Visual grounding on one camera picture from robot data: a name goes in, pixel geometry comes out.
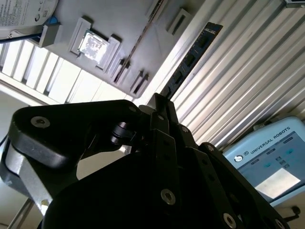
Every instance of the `white label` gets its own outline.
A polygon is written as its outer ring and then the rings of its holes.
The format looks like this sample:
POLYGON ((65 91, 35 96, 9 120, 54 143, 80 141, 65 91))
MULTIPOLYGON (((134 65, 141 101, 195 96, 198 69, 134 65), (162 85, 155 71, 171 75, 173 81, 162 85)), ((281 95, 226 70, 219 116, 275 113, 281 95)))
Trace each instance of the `white label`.
POLYGON ((54 0, 0 0, 0 26, 42 25, 53 13, 54 0))
POLYGON ((255 188, 266 196, 274 199, 299 182, 301 182, 300 179, 281 168, 255 188))

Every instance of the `black cable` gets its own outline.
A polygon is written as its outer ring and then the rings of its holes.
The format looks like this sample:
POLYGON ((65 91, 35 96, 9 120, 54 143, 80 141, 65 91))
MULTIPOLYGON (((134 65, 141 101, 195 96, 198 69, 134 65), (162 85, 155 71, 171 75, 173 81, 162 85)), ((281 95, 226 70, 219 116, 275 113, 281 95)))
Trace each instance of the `black cable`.
POLYGON ((2 141, 0 142, 0 147, 2 146, 2 144, 5 142, 6 138, 8 137, 8 135, 6 134, 5 137, 2 139, 2 141))
POLYGON ((0 223, 1 226, 5 226, 5 227, 8 227, 7 224, 4 224, 4 223, 0 223))

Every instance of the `circular logo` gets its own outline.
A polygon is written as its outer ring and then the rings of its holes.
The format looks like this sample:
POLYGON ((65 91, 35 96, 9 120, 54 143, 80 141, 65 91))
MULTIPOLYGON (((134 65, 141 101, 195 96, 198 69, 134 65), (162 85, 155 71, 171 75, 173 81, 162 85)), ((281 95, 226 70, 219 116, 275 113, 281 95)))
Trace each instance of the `circular logo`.
POLYGON ((38 22, 39 19, 40 19, 40 14, 37 14, 36 17, 35 17, 35 21, 38 22))
POLYGON ((241 162, 243 158, 244 158, 243 156, 237 155, 237 156, 234 157, 234 161, 241 162))

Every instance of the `white panel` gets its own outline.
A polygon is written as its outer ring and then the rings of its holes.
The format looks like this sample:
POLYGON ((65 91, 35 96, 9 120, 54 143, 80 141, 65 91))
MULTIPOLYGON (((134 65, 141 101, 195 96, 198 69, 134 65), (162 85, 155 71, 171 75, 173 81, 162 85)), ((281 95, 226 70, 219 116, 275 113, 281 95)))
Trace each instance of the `white panel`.
POLYGON ((2 72, 8 76, 12 76, 14 68, 16 66, 17 58, 22 41, 11 42, 8 50, 8 54, 5 58, 2 72))
POLYGON ((44 102, 46 104, 49 104, 49 105, 59 104, 58 102, 47 97, 46 95, 43 95, 43 94, 37 92, 36 90, 31 89, 27 85, 24 85, 23 83, 21 83, 17 80, 14 80, 13 78, 8 77, 2 73, 0 73, 0 80, 3 80, 4 82, 10 84, 11 86, 19 89, 20 91, 25 92, 26 94, 28 94, 30 96, 33 96, 34 98, 37 98, 38 100, 41 100, 42 102, 44 102))
POLYGON ((100 87, 102 80, 87 73, 81 71, 77 78, 73 89, 67 99, 68 103, 84 103, 91 102, 98 88, 100 87))
POLYGON ((38 92, 44 93, 44 90, 46 89, 46 86, 49 82, 49 79, 52 76, 52 72, 53 69, 55 68, 57 60, 58 60, 58 55, 50 53, 36 87, 36 90, 38 92))
POLYGON ((35 47, 34 54, 30 61, 29 70, 27 72, 27 86, 35 88, 37 80, 46 61, 47 55, 48 50, 35 47))
POLYGON ((103 82, 97 90, 92 101, 109 101, 125 99, 126 94, 119 89, 103 82))
POLYGON ((25 41, 21 50, 20 58, 16 66, 16 70, 13 78, 21 82, 25 70, 28 66, 28 62, 33 51, 34 45, 28 41, 25 41))
POLYGON ((61 104, 65 103, 80 72, 79 67, 64 61, 52 85, 49 97, 61 104))

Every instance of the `corrugated metal wall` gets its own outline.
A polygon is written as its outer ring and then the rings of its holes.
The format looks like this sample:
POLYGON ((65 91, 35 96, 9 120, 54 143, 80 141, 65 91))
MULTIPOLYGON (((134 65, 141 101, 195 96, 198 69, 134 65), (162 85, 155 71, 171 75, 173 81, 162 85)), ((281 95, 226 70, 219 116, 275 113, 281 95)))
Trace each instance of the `corrugated metal wall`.
POLYGON ((0 84, 4 83, 36 98, 39 104, 132 100, 126 93, 29 41, 0 44, 0 84))
MULTIPOLYGON (((197 143, 223 149, 278 114, 305 118, 305 9, 284 0, 206 0, 135 104, 163 89, 208 21, 224 28, 173 98, 197 143)), ((0 81, 47 104, 132 100, 28 42, 3 46, 0 67, 0 81)))
POLYGON ((281 0, 203 7, 202 17, 224 28, 173 99, 195 140, 223 148, 278 114, 305 118, 305 9, 287 9, 281 0))

